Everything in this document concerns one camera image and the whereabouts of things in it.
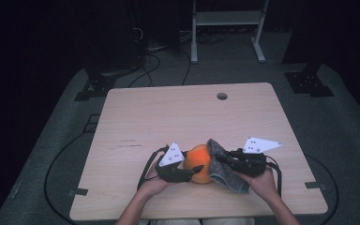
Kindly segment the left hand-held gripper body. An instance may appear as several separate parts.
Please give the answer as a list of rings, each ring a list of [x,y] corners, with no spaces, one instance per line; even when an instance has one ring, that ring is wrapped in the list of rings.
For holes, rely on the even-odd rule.
[[[184,159],[183,152],[176,142],[167,146],[166,152],[157,161],[158,177],[168,183],[189,182],[193,176],[193,171],[179,168]]]

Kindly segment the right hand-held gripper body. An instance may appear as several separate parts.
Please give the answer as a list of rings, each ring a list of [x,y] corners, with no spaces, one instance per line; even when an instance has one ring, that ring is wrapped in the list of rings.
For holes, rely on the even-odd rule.
[[[248,137],[244,144],[244,155],[234,157],[235,165],[232,168],[242,174],[256,177],[262,174],[267,166],[273,168],[277,172],[277,176],[281,176],[281,170],[275,160],[267,161],[269,156],[266,151],[273,150],[282,146],[281,142],[270,141],[266,139]]]

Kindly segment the orange plush toy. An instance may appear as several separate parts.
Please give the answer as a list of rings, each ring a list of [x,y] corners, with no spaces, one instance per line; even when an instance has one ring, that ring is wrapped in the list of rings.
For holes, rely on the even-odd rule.
[[[183,168],[192,170],[195,167],[202,166],[202,169],[192,176],[191,181],[197,184],[207,184],[211,181],[209,174],[210,163],[211,157],[207,145],[199,144],[187,151],[187,156],[183,161]]]

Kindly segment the grey cloth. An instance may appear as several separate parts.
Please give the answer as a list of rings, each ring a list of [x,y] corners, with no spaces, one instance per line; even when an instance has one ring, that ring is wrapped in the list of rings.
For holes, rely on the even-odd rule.
[[[229,158],[229,152],[213,139],[209,139],[206,144],[211,157],[209,166],[211,179],[233,192],[248,193],[249,184],[239,177],[229,165],[216,160],[216,156]]]

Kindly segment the person's left hand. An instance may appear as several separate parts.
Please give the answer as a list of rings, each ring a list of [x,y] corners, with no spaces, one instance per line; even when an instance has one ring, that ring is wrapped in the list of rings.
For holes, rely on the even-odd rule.
[[[152,166],[147,172],[145,179],[142,185],[139,187],[137,193],[141,194],[146,198],[152,198],[153,196],[161,193],[165,188],[170,185],[171,183],[162,180],[158,176],[155,166]]]

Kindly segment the person's right hand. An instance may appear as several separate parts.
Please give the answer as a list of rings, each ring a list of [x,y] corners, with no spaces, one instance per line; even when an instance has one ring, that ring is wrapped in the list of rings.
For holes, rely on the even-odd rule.
[[[237,173],[246,181],[252,190],[265,202],[272,203],[279,198],[272,169],[266,167],[264,172],[256,177],[251,177],[240,172]]]

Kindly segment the black stand base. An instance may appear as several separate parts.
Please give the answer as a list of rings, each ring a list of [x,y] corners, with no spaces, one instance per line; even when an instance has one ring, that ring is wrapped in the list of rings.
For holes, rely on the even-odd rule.
[[[104,76],[99,72],[86,72],[87,80],[82,90],[76,95],[75,101],[86,101],[89,98],[104,98],[114,88],[117,77]]]
[[[321,63],[309,62],[302,71],[285,73],[285,77],[295,94],[309,94],[314,98],[332,97],[334,95],[318,77],[321,65]]]

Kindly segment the white metal stand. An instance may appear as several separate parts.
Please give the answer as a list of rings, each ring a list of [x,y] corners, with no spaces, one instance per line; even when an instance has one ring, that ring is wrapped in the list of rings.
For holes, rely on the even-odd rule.
[[[260,38],[270,0],[263,0],[261,9],[247,11],[198,11],[197,0],[193,0],[190,62],[198,62],[197,28],[200,26],[256,25],[257,31],[251,38],[253,49],[260,63],[265,62]]]

